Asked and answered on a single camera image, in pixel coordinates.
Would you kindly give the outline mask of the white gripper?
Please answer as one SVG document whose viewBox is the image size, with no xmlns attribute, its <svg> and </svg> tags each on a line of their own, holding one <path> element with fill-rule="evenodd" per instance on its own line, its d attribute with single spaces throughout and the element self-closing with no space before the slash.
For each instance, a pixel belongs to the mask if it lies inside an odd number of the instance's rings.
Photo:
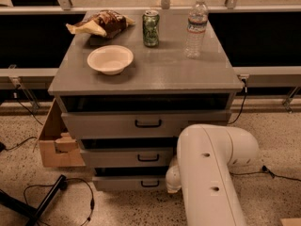
<svg viewBox="0 0 301 226">
<path fill-rule="evenodd" d="M 169 194 L 177 193 L 182 188 L 180 168 L 177 156 L 174 156 L 166 172 L 166 190 Z"/>
</svg>

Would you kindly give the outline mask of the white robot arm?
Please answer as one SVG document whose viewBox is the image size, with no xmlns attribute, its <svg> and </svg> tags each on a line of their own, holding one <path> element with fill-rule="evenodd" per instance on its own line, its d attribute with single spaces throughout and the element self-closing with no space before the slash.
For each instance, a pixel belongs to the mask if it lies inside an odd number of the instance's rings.
<svg viewBox="0 0 301 226">
<path fill-rule="evenodd" d="M 195 124 L 181 132 L 166 189 L 181 191 L 188 226 L 246 226 L 229 167 L 249 164 L 258 152 L 257 139 L 241 128 Z"/>
</svg>

